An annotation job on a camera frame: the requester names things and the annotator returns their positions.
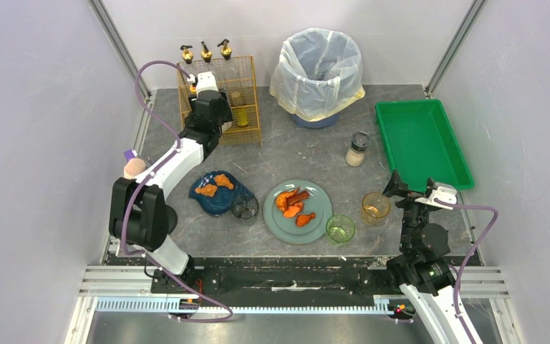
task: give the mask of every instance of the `spice rack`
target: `spice rack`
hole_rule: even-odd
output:
[[[234,63],[236,76],[231,80],[225,80],[225,69]],[[213,72],[219,90],[225,90],[228,96],[228,104],[233,113],[233,126],[220,138],[222,144],[258,143],[262,145],[260,131],[260,113],[256,101],[256,73],[254,70],[254,58],[252,56],[233,57],[229,61],[224,59],[212,59],[211,63],[195,61],[192,64],[178,63],[185,70],[191,70],[197,75],[202,72]],[[181,73],[178,73],[178,94],[180,97],[180,119],[184,126],[184,120],[190,112],[188,97],[194,95],[190,90],[191,85]]]

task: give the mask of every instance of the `seasoning jar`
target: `seasoning jar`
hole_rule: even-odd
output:
[[[358,167],[364,162],[366,149],[370,144],[370,134],[358,131],[351,136],[351,148],[347,151],[346,161],[349,166]]]

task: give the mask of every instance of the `white plastic bag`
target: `white plastic bag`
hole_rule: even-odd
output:
[[[360,49],[341,32],[299,32],[284,42],[269,92],[303,120],[328,118],[365,95]]]

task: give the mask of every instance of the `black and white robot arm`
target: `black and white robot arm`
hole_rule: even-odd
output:
[[[435,200],[456,204],[456,189],[430,178],[425,193],[408,190],[395,170],[382,194],[403,197],[395,203],[404,209],[400,239],[402,254],[387,261],[387,271],[395,286],[408,297],[435,343],[482,343],[463,303],[459,300],[458,312],[454,307],[453,290],[460,281],[455,280],[443,259],[450,253],[448,231],[429,222],[431,211],[452,209]]]
[[[150,175],[128,218],[127,244],[145,250],[164,269],[183,280],[186,272],[193,268],[192,259],[169,237],[178,216],[165,200],[184,175],[216,148],[218,139],[233,120],[226,94],[218,90],[211,72],[198,75],[196,94],[189,97],[191,112],[185,119],[185,129],[180,132],[180,147],[174,144],[134,180],[119,178],[115,182],[109,223],[111,235],[121,239],[125,210],[131,196],[140,187],[138,181]]]

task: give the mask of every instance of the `green plastic bin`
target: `green plastic bin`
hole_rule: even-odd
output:
[[[457,190],[473,188],[441,101],[379,102],[375,108],[389,167],[410,190],[425,191],[429,177]]]

